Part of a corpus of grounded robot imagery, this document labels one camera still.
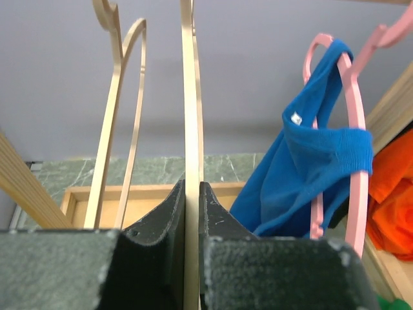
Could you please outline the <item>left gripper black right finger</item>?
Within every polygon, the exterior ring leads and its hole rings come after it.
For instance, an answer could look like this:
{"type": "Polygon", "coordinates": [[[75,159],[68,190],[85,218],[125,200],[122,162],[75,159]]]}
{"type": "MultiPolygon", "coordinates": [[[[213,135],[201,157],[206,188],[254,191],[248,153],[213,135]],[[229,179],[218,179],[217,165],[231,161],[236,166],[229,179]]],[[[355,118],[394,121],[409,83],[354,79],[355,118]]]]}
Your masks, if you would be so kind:
{"type": "Polygon", "coordinates": [[[199,273],[203,309],[247,309],[241,277],[241,253],[258,240],[220,203],[211,184],[199,190],[199,273]]]}

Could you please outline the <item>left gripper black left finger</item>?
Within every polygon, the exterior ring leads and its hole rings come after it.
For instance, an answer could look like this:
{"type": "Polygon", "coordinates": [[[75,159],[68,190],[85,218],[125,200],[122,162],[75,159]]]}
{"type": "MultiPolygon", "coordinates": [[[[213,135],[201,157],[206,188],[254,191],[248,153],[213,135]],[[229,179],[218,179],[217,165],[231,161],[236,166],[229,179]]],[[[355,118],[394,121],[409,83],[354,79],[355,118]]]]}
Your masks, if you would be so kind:
{"type": "Polygon", "coordinates": [[[98,309],[182,309],[185,183],[121,231],[98,309]]]}

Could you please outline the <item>green tank top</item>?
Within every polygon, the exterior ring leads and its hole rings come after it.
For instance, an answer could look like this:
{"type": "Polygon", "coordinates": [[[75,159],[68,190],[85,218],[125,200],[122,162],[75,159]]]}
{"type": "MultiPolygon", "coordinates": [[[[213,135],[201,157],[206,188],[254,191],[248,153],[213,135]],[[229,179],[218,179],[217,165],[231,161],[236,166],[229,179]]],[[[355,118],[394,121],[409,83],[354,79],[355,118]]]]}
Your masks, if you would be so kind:
{"type": "Polygon", "coordinates": [[[381,310],[412,310],[411,306],[406,301],[396,298],[389,301],[382,296],[377,295],[381,310]]]}

